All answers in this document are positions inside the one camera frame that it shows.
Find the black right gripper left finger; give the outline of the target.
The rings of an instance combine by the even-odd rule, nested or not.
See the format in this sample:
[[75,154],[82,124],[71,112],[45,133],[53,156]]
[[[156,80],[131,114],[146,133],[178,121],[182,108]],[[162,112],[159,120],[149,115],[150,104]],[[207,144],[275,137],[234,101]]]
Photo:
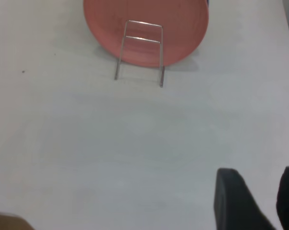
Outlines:
[[243,177],[235,169],[216,174],[214,214],[218,230],[274,230],[261,212]]

